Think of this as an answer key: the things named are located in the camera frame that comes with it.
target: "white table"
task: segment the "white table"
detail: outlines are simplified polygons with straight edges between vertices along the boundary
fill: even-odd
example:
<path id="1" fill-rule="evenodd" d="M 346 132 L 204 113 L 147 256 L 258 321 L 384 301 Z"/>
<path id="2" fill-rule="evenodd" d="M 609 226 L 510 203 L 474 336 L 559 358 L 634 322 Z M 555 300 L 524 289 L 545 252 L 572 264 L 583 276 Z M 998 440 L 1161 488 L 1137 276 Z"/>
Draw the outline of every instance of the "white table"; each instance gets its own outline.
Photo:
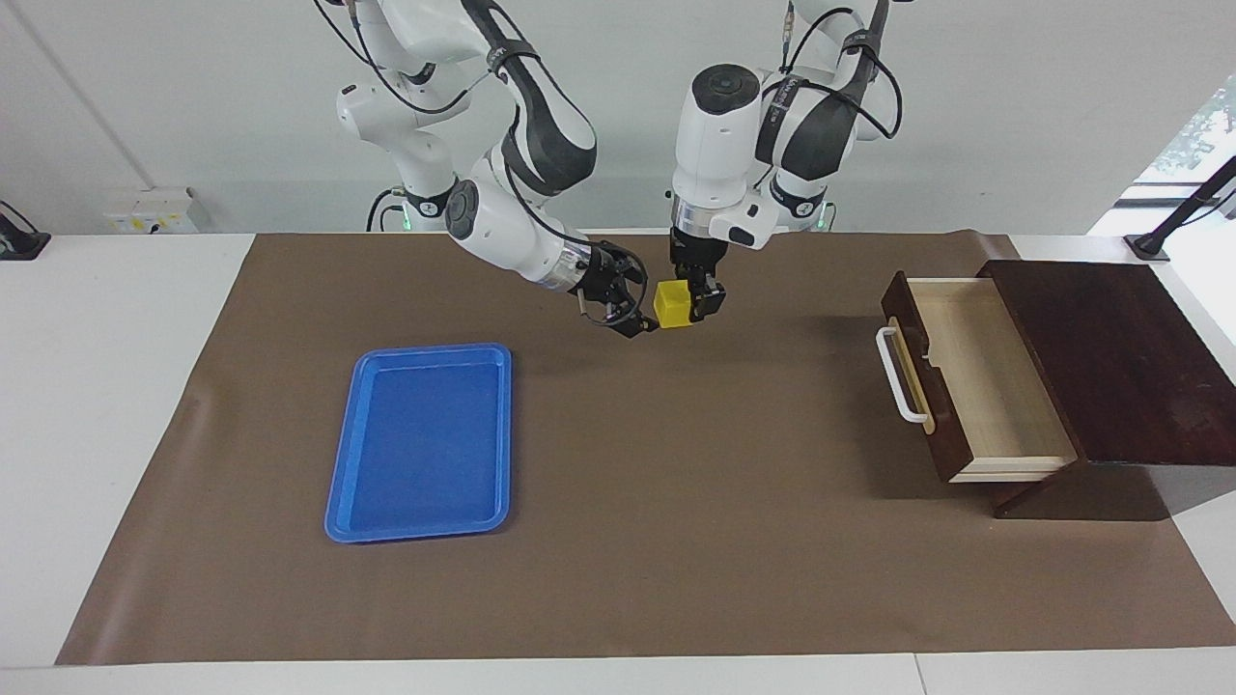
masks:
<path id="1" fill-rule="evenodd" d="M 1014 241 L 1026 258 L 1132 260 L 1115 239 Z M 0 265 L 0 693 L 1236 693 L 1236 648 L 52 668 L 251 242 L 62 236 Z M 1220 242 L 1178 235 L 1156 272 L 1236 378 Z M 1175 521 L 1236 615 L 1236 495 Z"/>

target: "yellow cube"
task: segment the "yellow cube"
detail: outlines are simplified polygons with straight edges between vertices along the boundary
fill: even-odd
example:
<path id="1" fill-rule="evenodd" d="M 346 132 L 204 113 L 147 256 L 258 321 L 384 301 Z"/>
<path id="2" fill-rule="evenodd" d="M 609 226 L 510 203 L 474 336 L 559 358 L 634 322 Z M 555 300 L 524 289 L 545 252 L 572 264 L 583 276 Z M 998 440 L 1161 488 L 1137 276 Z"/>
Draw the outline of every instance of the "yellow cube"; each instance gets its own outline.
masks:
<path id="1" fill-rule="evenodd" d="M 653 309 L 661 328 L 691 325 L 691 289 L 685 279 L 666 279 L 656 283 Z"/>

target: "dark wooden cabinet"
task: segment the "dark wooden cabinet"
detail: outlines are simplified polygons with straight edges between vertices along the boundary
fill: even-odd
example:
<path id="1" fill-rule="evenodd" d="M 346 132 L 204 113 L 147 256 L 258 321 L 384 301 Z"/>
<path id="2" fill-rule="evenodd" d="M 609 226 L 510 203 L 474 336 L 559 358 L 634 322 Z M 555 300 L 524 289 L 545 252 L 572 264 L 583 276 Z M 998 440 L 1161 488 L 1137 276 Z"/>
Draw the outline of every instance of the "dark wooden cabinet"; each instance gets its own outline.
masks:
<path id="1" fill-rule="evenodd" d="M 937 472 L 990 484 L 996 516 L 1151 521 L 1236 490 L 1236 387 L 1151 268 L 899 273 L 883 307 Z"/>

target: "white wall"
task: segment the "white wall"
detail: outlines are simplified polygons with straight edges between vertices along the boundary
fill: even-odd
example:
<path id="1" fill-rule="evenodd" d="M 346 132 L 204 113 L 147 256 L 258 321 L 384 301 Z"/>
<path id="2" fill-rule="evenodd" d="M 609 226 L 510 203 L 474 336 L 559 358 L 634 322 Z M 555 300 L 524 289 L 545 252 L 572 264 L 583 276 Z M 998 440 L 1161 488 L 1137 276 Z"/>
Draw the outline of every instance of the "white wall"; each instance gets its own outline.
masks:
<path id="1" fill-rule="evenodd" d="M 597 173 L 551 208 L 580 228 L 665 224 L 691 78 L 780 59 L 781 0 L 504 6 L 597 126 Z M 1236 70 L 1229 12 L 1230 0 L 895 4 L 884 57 L 906 124 L 837 177 L 838 226 L 1084 232 Z M 143 178 L 193 187 L 218 230 L 355 230 L 394 179 L 335 122 L 335 90 L 367 70 L 309 0 L 0 0 L 0 195 L 53 231 L 104 229 L 104 190 Z M 435 130 L 465 168 L 510 115 L 488 80 Z"/>

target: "black stand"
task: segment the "black stand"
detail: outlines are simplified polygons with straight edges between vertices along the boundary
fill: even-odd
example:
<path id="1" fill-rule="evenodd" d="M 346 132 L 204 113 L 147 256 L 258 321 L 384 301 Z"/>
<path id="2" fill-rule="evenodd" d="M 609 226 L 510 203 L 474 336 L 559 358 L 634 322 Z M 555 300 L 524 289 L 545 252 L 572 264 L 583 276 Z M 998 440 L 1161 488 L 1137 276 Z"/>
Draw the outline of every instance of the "black stand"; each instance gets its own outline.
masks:
<path id="1" fill-rule="evenodd" d="M 1163 242 L 1205 205 L 1215 193 L 1219 193 L 1222 187 L 1227 185 L 1227 182 L 1232 178 L 1236 178 L 1236 157 L 1227 160 L 1226 164 L 1219 167 L 1219 171 L 1208 178 L 1206 183 L 1199 185 L 1198 190 L 1188 200 L 1180 203 L 1180 207 L 1173 210 L 1161 225 L 1154 228 L 1154 231 L 1141 236 L 1136 234 L 1128 235 L 1125 237 L 1125 242 L 1133 250 L 1133 255 L 1143 261 L 1170 261 L 1167 254 L 1163 252 Z"/>
<path id="2" fill-rule="evenodd" d="M 51 239 L 51 234 L 22 231 L 0 215 L 0 261 L 33 261 Z"/>

